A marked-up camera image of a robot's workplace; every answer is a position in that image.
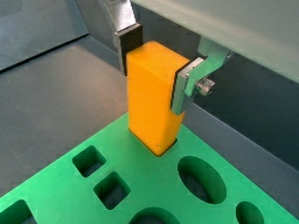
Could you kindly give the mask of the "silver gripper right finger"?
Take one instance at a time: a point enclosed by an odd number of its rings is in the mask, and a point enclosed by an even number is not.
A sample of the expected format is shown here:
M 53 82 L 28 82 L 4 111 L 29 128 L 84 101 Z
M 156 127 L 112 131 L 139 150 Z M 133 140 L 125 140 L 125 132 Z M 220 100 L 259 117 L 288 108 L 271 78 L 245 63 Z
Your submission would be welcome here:
M 208 76 L 231 59 L 233 52 L 208 38 L 201 37 L 197 47 L 200 57 L 188 62 L 175 73 L 171 110 L 180 115 L 196 95 L 207 96 L 215 88 Z

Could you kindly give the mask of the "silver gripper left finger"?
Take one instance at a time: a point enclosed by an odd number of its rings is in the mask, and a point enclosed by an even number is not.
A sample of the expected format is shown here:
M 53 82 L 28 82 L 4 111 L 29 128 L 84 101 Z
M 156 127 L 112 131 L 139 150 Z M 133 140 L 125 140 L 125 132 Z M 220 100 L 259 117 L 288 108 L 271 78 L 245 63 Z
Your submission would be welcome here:
M 112 29 L 120 71 L 127 75 L 127 54 L 143 45 L 143 26 L 136 22 L 129 0 L 97 1 Z

